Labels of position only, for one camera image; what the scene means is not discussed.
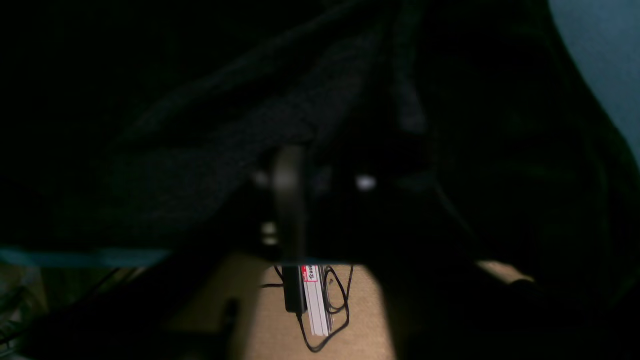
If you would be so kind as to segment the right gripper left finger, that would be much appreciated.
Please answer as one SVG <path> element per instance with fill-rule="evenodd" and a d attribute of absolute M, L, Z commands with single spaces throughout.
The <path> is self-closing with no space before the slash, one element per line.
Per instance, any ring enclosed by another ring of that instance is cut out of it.
<path fill-rule="evenodd" d="M 32 324 L 28 360 L 241 360 L 261 283 L 244 253 L 173 256 Z"/>

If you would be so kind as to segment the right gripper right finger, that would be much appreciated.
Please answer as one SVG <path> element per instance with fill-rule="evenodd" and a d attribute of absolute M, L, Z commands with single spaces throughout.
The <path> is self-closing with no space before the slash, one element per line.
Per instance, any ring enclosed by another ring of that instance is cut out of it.
<path fill-rule="evenodd" d="M 376 196 L 375 259 L 400 360 L 637 360 L 639 289 L 587 313 L 540 285 L 473 264 L 466 234 L 430 193 Z"/>

